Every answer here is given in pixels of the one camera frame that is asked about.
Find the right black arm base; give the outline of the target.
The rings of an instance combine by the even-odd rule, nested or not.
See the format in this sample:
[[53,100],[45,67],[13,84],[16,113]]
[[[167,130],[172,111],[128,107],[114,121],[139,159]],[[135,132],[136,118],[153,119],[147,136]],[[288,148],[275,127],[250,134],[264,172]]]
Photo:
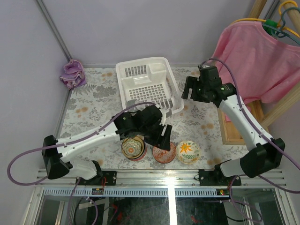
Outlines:
[[220,168],[221,164],[217,164],[214,166],[213,170],[205,170],[199,169],[198,170],[198,179],[196,176],[194,177],[195,180],[198,180],[200,186],[227,186],[229,187],[231,184],[233,186],[241,186],[241,179],[237,177],[233,180],[234,176],[226,177],[221,172]]

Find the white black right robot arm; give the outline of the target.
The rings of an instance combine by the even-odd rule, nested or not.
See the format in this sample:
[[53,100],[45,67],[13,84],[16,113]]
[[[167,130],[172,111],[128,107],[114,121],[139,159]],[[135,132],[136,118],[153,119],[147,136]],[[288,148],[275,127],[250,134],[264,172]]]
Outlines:
[[248,149],[242,158],[218,164],[214,181],[224,185],[235,175],[254,178],[279,167],[285,148],[284,141],[281,138],[274,139],[258,123],[238,95],[237,88],[232,83],[222,83],[215,66],[202,67],[199,71],[199,77],[186,78],[181,97],[213,103],[235,125]]

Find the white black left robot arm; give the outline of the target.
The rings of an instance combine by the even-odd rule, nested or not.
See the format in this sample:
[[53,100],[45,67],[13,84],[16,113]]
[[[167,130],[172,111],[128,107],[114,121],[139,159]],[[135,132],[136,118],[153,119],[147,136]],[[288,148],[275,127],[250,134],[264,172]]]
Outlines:
[[84,161],[78,156],[102,144],[118,142],[137,135],[147,144],[169,150],[172,126],[166,119],[173,109],[162,103],[135,102],[113,116],[105,124],[68,138],[57,139],[50,135],[44,139],[42,157],[47,177],[55,180],[73,172],[76,176],[97,185],[103,174],[96,161]]

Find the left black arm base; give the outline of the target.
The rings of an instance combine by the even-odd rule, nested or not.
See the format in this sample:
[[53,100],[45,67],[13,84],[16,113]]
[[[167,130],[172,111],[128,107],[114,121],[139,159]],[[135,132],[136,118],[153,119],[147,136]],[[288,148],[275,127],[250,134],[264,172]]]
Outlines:
[[96,176],[89,180],[85,180],[84,178],[78,177],[76,182],[79,182],[79,185],[85,186],[115,186],[117,180],[117,172],[116,171],[103,171],[99,165],[99,163],[95,160],[92,160],[92,163],[96,169]]

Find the red patterned ceramic bowl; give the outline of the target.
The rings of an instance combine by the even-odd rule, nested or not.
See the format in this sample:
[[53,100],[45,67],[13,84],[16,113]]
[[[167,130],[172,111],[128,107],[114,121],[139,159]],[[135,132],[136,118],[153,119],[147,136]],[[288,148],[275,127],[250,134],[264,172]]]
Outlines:
[[162,150],[157,147],[153,147],[152,155],[157,162],[161,164],[168,164],[172,162],[176,156],[176,146],[173,142],[170,142],[170,150]]

